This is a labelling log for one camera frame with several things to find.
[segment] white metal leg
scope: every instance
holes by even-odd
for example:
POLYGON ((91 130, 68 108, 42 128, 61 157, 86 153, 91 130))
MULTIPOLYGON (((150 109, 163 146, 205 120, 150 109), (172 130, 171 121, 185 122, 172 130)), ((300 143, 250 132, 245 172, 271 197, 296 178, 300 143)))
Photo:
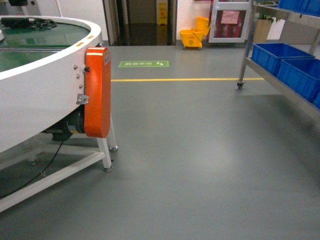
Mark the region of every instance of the white metal leg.
MULTIPOLYGON (((64 167, 63 169, 46 176, 45 178, 32 183, 25 188, 0 199, 0 212, 12 207, 13 205, 39 193, 40 191, 54 185, 55 183, 81 171, 82 169, 102 160, 104 171, 110 172, 113 169, 109 148, 106 138, 97 138, 97 143, 99 148, 96 147, 80 147, 80 146, 70 146, 63 145, 59 150, 59 154, 69 154, 84 156, 81 160, 64 167)), ((2 161, 0 164, 0 170, 9 167, 15 163, 21 162, 29 157, 35 156, 40 153, 56 153, 58 149, 56 144, 43 144, 37 149, 30 148, 25 149, 19 153, 19 156, 10 158, 7 161, 2 161)))
POLYGON ((109 143, 109 150, 110 152, 116 152, 118 151, 118 146, 116 143, 116 135, 115 135, 115 129, 114 129, 114 123, 112 121, 112 116, 110 116, 110 131, 107 136, 107 142, 109 143))
POLYGON ((25 149, 20 153, 19 156, 9 157, 8 159, 1 161, 0 170, 6 169, 14 164, 17 164, 17 163, 22 162, 27 159, 28 160, 37 159, 37 158, 35 158, 35 156, 41 152, 42 152, 42 149, 40 149, 40 148, 33 149, 33 150, 25 149))
POLYGON ((79 172, 80 170, 98 162, 105 157, 104 152, 93 153, 70 166, 67 166, 45 178, 0 200, 0 212, 20 203, 21 201, 41 192, 42 190, 58 183, 59 181, 79 172))
POLYGON ((104 158, 102 158, 104 169, 106 172, 109 172, 112 170, 113 167, 112 167, 111 158, 109 154, 107 139, 97 137, 96 140, 98 142, 100 152, 104 153, 104 158))

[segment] gray epoxy floor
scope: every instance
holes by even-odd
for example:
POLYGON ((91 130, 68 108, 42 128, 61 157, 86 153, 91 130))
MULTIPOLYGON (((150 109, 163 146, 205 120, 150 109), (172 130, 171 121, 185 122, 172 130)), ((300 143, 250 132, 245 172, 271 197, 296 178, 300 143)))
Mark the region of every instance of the gray epoxy floor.
MULTIPOLYGON (((236 78, 244 49, 110 51, 113 79, 236 78)), ((1 240, 320 239, 320 127, 267 82, 113 82, 112 117, 114 170, 98 162, 0 213, 1 240)))

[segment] stainless steel shelf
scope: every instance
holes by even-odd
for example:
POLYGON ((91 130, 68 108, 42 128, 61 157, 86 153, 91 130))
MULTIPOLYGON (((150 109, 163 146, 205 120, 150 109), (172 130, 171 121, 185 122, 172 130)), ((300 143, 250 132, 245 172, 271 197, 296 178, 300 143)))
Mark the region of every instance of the stainless steel shelf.
POLYGON ((266 71, 256 62, 252 61, 251 58, 247 57, 245 59, 245 64, 249 66, 252 70, 258 73, 262 78, 264 78, 268 83, 270 83, 274 88, 276 88, 280 93, 282 93, 287 99, 289 99, 295 106, 303 110, 307 115, 316 121, 320 122, 320 109, 314 106, 312 103, 304 99, 298 93, 293 91, 278 78, 273 76, 271 73, 266 71))
POLYGON ((296 24, 320 29, 320 17, 297 13, 271 5, 255 5, 255 12, 273 16, 296 24))

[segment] yellow wet floor sign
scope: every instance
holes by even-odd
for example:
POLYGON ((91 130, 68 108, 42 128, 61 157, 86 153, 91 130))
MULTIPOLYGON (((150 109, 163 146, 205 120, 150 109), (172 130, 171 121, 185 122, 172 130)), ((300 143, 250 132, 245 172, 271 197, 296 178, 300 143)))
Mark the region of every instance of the yellow wet floor sign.
POLYGON ((164 1, 159 2, 158 25, 168 24, 167 3, 164 1))

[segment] power cord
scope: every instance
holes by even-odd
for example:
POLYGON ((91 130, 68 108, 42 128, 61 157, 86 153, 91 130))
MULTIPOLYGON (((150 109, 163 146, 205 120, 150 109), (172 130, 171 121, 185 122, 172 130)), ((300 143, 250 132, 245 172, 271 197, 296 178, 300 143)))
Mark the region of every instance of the power cord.
POLYGON ((55 158, 56 158, 56 156, 57 156, 60 148, 62 147, 62 144, 64 144, 64 142, 61 142, 58 150, 55 152, 55 154, 54 154, 53 158, 51 159, 51 161, 49 162, 49 164, 48 164, 38 175, 36 175, 36 176, 33 177, 31 180, 29 180, 28 182, 26 182, 26 183, 23 184, 22 186, 18 187, 17 189, 12 190, 11 192, 6 193, 6 194, 4 194, 4 195, 1 195, 1 196, 0 196, 0 199, 3 199, 3 198, 5 198, 5 197, 7 197, 7 196, 9 196, 9 195, 11 195, 11 194, 14 194, 14 193, 18 192, 19 190, 21 190, 21 189, 23 189, 24 187, 26 187, 27 185, 29 185, 32 181, 34 181, 34 180, 35 180, 36 178, 38 178, 39 176, 44 176, 44 177, 45 177, 45 176, 46 176, 46 170, 47 170, 47 168, 48 168, 48 167, 53 163, 53 161, 55 160, 55 158))
POLYGON ((34 29, 47 30, 57 26, 51 19, 42 19, 38 17, 2 17, 1 25, 11 29, 34 29))

